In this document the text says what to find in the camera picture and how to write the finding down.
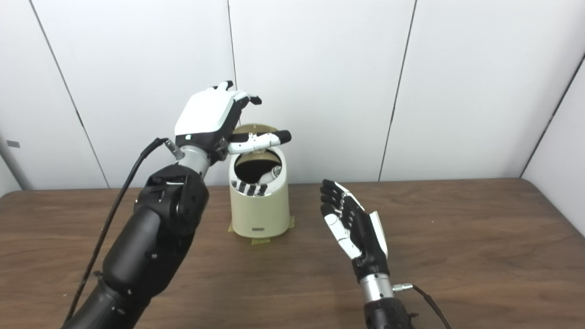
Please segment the white robotic hand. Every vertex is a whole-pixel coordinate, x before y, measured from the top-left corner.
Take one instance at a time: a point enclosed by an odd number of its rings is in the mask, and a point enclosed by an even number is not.
[[[321,213],[349,258],[362,256],[366,252],[364,248],[371,244],[377,244],[388,257],[386,238],[377,211],[366,214],[348,189],[331,180],[323,180],[321,193]]]
[[[197,153],[205,155],[208,165],[212,166],[225,160],[228,153],[252,152],[291,140],[288,131],[233,135],[242,109],[249,102],[262,104],[262,100],[246,91],[228,91],[231,86],[233,82],[224,81],[191,96],[175,126],[175,142],[180,148],[173,152],[177,159]],[[192,164],[199,160],[184,162]]]

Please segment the white finger segment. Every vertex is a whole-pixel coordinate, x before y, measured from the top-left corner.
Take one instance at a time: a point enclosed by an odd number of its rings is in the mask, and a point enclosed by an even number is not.
[[[374,227],[374,232],[376,233],[378,244],[382,248],[384,254],[386,254],[386,258],[388,258],[388,246],[386,245],[386,236],[384,236],[384,229],[382,228],[380,216],[378,216],[377,211],[374,211],[373,213],[370,214],[370,221],[372,226]]]
[[[329,226],[331,233],[337,240],[339,246],[345,251],[347,256],[351,259],[357,258],[362,254],[362,251],[353,244],[349,238],[349,231],[343,227],[343,224],[339,220],[339,217],[335,214],[329,214],[325,216],[325,222]]]

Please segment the cable connector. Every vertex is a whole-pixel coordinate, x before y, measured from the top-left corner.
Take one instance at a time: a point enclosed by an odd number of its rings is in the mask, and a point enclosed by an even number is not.
[[[401,292],[404,290],[408,290],[408,289],[412,289],[414,286],[412,285],[412,283],[402,283],[400,285],[394,285],[392,286],[392,291],[394,291],[395,293],[397,292]]]
[[[169,151],[171,151],[171,153],[173,154],[175,159],[177,159],[177,161],[185,157],[185,153],[181,151],[181,149],[170,139],[165,140],[164,145],[167,147]]]

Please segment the black and white robotic hand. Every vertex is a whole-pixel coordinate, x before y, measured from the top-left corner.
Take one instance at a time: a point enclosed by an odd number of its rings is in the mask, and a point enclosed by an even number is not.
[[[261,99],[245,91],[228,91],[231,86],[225,81],[193,95],[175,126],[175,142],[157,138],[140,154],[106,220],[63,329],[134,328],[150,300],[171,282],[191,246],[209,199],[204,183],[209,167],[228,154],[291,140],[288,131],[233,134],[242,109],[250,102],[261,104]],[[142,160],[163,143],[177,162],[148,178],[132,216],[104,258],[96,287],[74,312],[125,190]]]
[[[324,180],[321,187],[321,214],[339,246],[352,260],[353,271],[362,287],[366,327],[385,329],[413,328],[395,291],[412,285],[390,284],[388,248],[377,211],[368,214],[345,187]]]

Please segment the panel seam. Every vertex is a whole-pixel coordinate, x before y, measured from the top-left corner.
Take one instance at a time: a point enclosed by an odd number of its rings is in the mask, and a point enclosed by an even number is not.
[[[414,6],[412,7],[412,16],[410,19],[410,26],[408,27],[408,36],[406,38],[406,45],[404,46],[404,55],[402,57],[402,65],[400,66],[400,74],[398,75],[398,84],[396,85],[396,94],[394,95],[394,105],[392,106],[392,114],[390,115],[390,123],[388,124],[388,133],[386,134],[386,144],[384,145],[384,153],[382,154],[382,163],[380,164],[380,174],[378,175],[378,181],[381,180],[382,170],[384,169],[384,160],[386,159],[386,150],[388,149],[388,141],[390,139],[390,129],[392,128],[392,123],[394,122],[394,113],[396,111],[396,102],[398,100],[398,92],[400,90],[400,82],[402,82],[402,72],[404,71],[404,62],[406,61],[408,44],[410,42],[410,34],[412,32],[412,24],[414,22],[414,14],[417,11],[417,2],[418,2],[418,0],[415,0]]]
[[[63,84],[65,85],[65,89],[67,90],[67,95],[69,95],[69,99],[71,100],[71,104],[73,105],[73,108],[75,109],[75,114],[77,115],[77,119],[79,120],[79,123],[81,124],[81,128],[83,129],[83,131],[85,133],[85,137],[87,138],[87,142],[90,145],[91,152],[94,154],[95,161],[98,163],[99,171],[102,173],[102,177],[104,178],[106,186],[108,186],[108,188],[110,188],[110,185],[108,183],[108,179],[106,178],[106,175],[104,173],[104,169],[102,168],[102,165],[99,162],[98,155],[97,155],[97,153],[95,153],[95,148],[94,148],[93,144],[91,143],[90,136],[87,133],[87,129],[85,128],[85,125],[83,124],[83,120],[81,119],[81,115],[77,109],[77,105],[75,104],[75,101],[73,100],[73,96],[71,95],[71,91],[69,90],[69,86],[67,85],[67,82],[65,80],[65,76],[63,75],[63,71],[61,70],[61,66],[59,66],[59,62],[57,61],[57,56],[55,56],[55,52],[53,51],[53,47],[51,47],[51,43],[49,42],[49,38],[47,37],[47,33],[45,32],[43,24],[40,21],[39,14],[37,13],[35,5],[33,4],[32,0],[29,0],[29,3],[30,3],[30,7],[33,9],[33,13],[35,13],[35,18],[36,18],[37,22],[39,23],[40,30],[43,33],[43,37],[44,37],[45,41],[47,42],[47,46],[49,47],[49,51],[51,52],[51,56],[53,56],[53,61],[55,62],[55,65],[57,66],[57,70],[59,71],[59,75],[61,76],[61,80],[63,81]]]
[[[536,153],[536,150],[538,149],[538,147],[540,146],[540,144],[542,142],[542,139],[546,135],[546,131],[548,131],[548,129],[550,127],[550,123],[552,122],[552,120],[555,117],[557,111],[559,110],[561,104],[563,103],[563,100],[565,99],[565,96],[567,96],[567,92],[571,88],[571,85],[573,84],[573,81],[575,80],[575,77],[577,76],[577,73],[581,69],[581,65],[583,64],[583,61],[584,60],[585,60],[585,54],[583,54],[583,56],[581,57],[581,61],[577,65],[577,69],[575,70],[575,72],[573,72],[573,76],[571,76],[571,79],[569,80],[569,83],[568,83],[567,87],[565,88],[565,91],[563,92],[563,95],[561,95],[561,97],[559,99],[559,102],[556,104],[555,110],[550,115],[550,118],[549,118],[548,122],[546,123],[546,126],[545,126],[544,130],[542,131],[542,134],[541,134],[540,138],[536,142],[536,146],[534,146],[534,149],[532,150],[532,153],[530,154],[530,157],[528,158],[528,161],[526,161],[526,164],[524,165],[524,168],[522,169],[522,172],[520,173],[519,178],[522,178],[522,176],[524,176],[524,173],[526,172],[526,169],[528,168],[528,165],[530,165],[530,161],[532,161],[532,158],[534,157],[534,154]]]

